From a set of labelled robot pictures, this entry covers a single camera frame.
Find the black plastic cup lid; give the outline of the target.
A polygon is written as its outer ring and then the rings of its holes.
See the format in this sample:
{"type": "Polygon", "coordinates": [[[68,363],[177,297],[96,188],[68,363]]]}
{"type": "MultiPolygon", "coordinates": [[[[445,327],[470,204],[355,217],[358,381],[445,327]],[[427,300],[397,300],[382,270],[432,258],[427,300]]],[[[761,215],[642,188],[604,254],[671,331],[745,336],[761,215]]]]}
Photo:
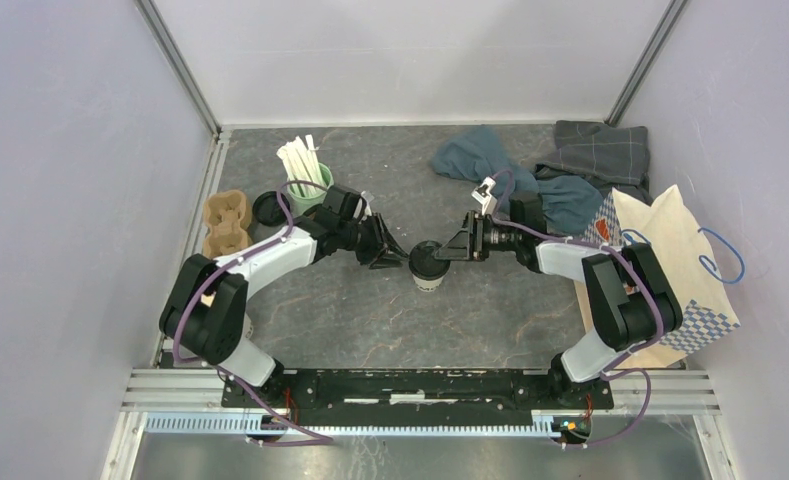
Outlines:
{"type": "Polygon", "coordinates": [[[408,267],[411,274],[421,280],[431,281],[442,279],[450,268],[447,260],[434,257],[442,245],[434,240],[425,240],[416,244],[409,253],[408,267]]]}

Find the white paper coffee cup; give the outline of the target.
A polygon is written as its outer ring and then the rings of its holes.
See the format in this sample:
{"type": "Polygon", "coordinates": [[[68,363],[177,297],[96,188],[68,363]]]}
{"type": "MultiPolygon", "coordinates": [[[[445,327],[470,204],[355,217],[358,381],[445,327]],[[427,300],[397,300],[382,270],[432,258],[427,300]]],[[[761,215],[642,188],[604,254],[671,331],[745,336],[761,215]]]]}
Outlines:
{"type": "Polygon", "coordinates": [[[422,276],[413,274],[412,278],[419,290],[423,292],[433,292],[442,284],[444,276],[438,276],[437,278],[424,278],[422,276]]]}

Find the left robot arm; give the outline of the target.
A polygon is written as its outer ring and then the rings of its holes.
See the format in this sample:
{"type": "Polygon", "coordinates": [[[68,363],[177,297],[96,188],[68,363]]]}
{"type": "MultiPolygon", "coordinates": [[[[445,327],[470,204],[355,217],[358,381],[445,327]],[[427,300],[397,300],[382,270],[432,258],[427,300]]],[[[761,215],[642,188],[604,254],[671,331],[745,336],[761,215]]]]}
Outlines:
{"type": "Polygon", "coordinates": [[[357,191],[333,185],[312,215],[290,219],[263,242],[240,252],[209,259],[188,257],[158,320],[159,330],[189,360],[202,360],[246,383],[245,392],[260,407],[276,405],[284,394],[282,365],[251,340],[245,315],[248,301],[264,287],[295,270],[344,250],[370,269],[397,268],[407,253],[397,244],[381,215],[367,210],[357,191]]]}

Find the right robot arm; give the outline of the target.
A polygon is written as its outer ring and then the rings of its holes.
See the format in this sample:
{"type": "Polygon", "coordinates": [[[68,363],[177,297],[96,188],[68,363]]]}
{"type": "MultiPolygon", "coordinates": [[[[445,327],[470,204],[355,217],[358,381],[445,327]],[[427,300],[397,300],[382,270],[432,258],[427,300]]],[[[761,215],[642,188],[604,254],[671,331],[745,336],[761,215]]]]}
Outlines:
{"type": "Polygon", "coordinates": [[[587,383],[681,327],[682,309],[650,245],[617,248],[550,236],[542,199],[534,192],[512,195],[509,215],[503,220],[483,210],[468,212],[431,257],[447,266],[512,252],[532,272],[584,285],[593,327],[551,363],[547,392],[555,405],[576,406],[587,396],[587,383]]]}

